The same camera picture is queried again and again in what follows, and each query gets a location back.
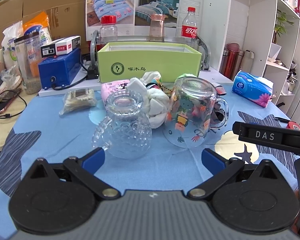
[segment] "glass mug with cartoon print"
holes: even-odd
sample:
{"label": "glass mug with cartoon print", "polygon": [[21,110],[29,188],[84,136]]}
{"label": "glass mug with cartoon print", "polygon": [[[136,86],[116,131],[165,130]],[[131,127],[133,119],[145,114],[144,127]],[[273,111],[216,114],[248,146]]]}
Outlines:
{"label": "glass mug with cartoon print", "polygon": [[179,147],[197,147],[209,129],[226,125],[228,116],[228,103],[218,97],[210,82],[197,77],[179,78],[174,83],[163,133]]}

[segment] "blue tablecloth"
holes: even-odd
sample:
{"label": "blue tablecloth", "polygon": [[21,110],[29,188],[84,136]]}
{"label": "blue tablecloth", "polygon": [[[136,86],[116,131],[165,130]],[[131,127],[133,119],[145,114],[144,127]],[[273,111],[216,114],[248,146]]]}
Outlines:
{"label": "blue tablecloth", "polygon": [[[226,127],[212,131],[205,143],[197,148],[182,149],[166,140],[162,129],[153,130],[153,141],[147,154],[137,160],[122,160],[106,153],[104,165],[95,174],[123,194],[126,189],[184,190],[187,192],[209,179],[212,174],[202,165],[204,148],[214,150],[217,141],[232,129],[235,121],[256,122],[263,125],[286,126],[274,116],[287,118],[273,103],[267,108],[252,103],[223,84],[230,109]],[[91,138],[106,114],[99,92],[96,107],[62,117],[63,96],[34,98],[19,117],[0,154],[0,240],[7,239],[16,230],[8,212],[8,202],[18,183],[33,161],[44,157],[49,163],[60,163],[69,156],[82,157],[91,151]],[[293,167],[294,154],[257,146],[259,158],[274,161],[293,189],[298,184]]]}

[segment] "green box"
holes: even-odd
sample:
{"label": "green box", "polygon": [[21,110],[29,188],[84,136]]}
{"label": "green box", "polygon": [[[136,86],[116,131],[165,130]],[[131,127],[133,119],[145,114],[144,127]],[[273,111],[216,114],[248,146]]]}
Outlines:
{"label": "green box", "polygon": [[162,82],[174,82],[188,73],[198,76],[202,54],[184,44],[124,41],[110,42],[98,52],[102,83],[141,78],[145,72],[159,71]]}

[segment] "bedding poster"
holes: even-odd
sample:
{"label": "bedding poster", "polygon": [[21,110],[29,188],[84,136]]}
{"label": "bedding poster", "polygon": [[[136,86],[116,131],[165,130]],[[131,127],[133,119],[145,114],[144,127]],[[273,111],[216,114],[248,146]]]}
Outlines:
{"label": "bedding poster", "polygon": [[179,6],[179,0],[138,0],[135,10],[135,34],[148,35],[151,15],[164,14],[165,35],[176,36]]}
{"label": "bedding poster", "polygon": [[93,32],[100,30],[101,18],[117,17],[118,35],[133,35],[135,0],[86,0],[86,38],[92,40]]}

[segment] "smartphone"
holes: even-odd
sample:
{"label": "smartphone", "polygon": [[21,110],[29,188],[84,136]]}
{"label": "smartphone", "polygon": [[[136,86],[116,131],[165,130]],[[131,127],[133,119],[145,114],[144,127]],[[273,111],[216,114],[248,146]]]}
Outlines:
{"label": "smartphone", "polygon": [[22,89],[17,88],[15,93],[8,91],[7,95],[0,101],[0,114],[7,110],[8,106],[13,102],[13,100],[21,93]]}

